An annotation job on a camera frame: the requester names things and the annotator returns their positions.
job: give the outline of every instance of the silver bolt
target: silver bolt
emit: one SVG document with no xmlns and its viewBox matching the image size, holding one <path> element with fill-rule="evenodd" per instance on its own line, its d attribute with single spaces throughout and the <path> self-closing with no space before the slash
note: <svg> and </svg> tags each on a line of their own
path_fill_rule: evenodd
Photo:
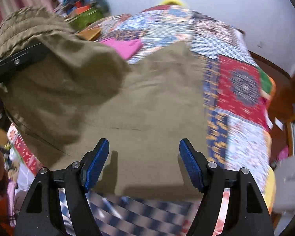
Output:
<svg viewBox="0 0 295 236">
<path fill-rule="evenodd" d="M 78 161 L 75 161 L 74 163 L 72 163 L 72 168 L 77 169 L 78 167 L 80 167 L 80 163 Z"/>
<path fill-rule="evenodd" d="M 41 169 L 39 170 L 39 173 L 41 173 L 41 174 L 45 174 L 47 171 L 48 171 L 48 168 L 43 167 L 43 168 L 41 168 Z"/>
<path fill-rule="evenodd" d="M 247 168 L 242 168 L 242 172 L 243 172 L 244 174 L 248 174 L 248 173 L 249 173 L 249 169 L 247 169 Z"/>
<path fill-rule="evenodd" d="M 210 161 L 210 162 L 208 163 L 208 166 L 209 166 L 210 168 L 214 169 L 214 168 L 217 167 L 217 164 L 216 164 L 215 162 L 213 162 L 213 161 Z"/>
</svg>

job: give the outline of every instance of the olive green garment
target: olive green garment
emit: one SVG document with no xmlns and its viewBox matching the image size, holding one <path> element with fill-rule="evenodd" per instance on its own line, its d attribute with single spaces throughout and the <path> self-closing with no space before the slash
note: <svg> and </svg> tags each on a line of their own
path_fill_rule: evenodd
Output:
<svg viewBox="0 0 295 236">
<path fill-rule="evenodd" d="M 198 198 L 180 159 L 179 141 L 189 138 L 207 156 L 205 62 L 184 42 L 176 42 L 130 66 L 113 49 L 81 41 L 66 27 L 40 31 L 46 25 L 40 26 L 36 17 L 60 19 L 40 13 L 42 9 L 27 10 L 38 10 L 31 14 L 36 32 L 22 37 L 26 31 L 15 21 L 31 19 L 26 9 L 19 11 L 1 26 L 0 43 L 8 45 L 0 48 L 0 56 L 38 41 L 51 53 L 4 82 L 0 96 L 38 159 L 50 169 L 65 168 L 104 137 L 110 154 L 97 191 L 164 200 Z M 12 34 L 6 32 L 11 22 Z"/>
</svg>

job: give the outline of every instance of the brown floor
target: brown floor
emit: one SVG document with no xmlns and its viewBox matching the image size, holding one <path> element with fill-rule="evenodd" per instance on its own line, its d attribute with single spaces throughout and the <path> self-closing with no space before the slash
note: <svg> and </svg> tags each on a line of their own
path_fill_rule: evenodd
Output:
<svg viewBox="0 0 295 236">
<path fill-rule="evenodd" d="M 278 153 L 287 145 L 286 127 L 284 127 L 283 131 L 281 131 L 274 123 L 274 118 L 276 117 L 281 122 L 285 122 L 293 115 L 292 88 L 290 80 L 285 75 L 262 61 L 257 59 L 254 60 L 262 68 L 262 70 L 264 70 L 275 81 L 277 87 L 274 98 L 268 109 L 269 118 L 274 124 L 273 129 L 270 131 L 272 138 L 270 162 L 272 162 L 276 159 Z"/>
</svg>

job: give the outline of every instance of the blue gripper pad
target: blue gripper pad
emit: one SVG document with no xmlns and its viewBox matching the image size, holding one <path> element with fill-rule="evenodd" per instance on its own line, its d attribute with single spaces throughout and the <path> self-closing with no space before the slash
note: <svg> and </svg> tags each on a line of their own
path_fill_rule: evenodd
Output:
<svg viewBox="0 0 295 236">
<path fill-rule="evenodd" d="M 109 142 L 105 138 L 101 138 L 92 152 L 85 154 L 82 161 L 85 161 L 81 171 L 81 183 L 84 186 L 85 192 L 88 192 L 95 186 L 101 170 L 104 167 L 105 161 L 109 154 Z"/>
<path fill-rule="evenodd" d="M 199 191 L 202 191 L 202 189 L 204 188 L 204 184 L 202 182 L 201 170 L 194 157 L 192 156 L 189 147 L 186 145 L 183 139 L 179 143 L 179 153 L 185 164 L 192 185 Z"/>
</svg>

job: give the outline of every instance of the wall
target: wall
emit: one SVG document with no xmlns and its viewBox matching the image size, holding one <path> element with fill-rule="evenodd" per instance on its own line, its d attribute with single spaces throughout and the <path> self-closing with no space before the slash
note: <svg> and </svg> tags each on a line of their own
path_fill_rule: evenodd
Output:
<svg viewBox="0 0 295 236">
<path fill-rule="evenodd" d="M 136 14 L 162 0 L 107 0 L 112 15 Z M 246 32 L 250 51 L 295 71 L 295 8 L 289 0 L 182 0 L 193 10 Z"/>
</svg>

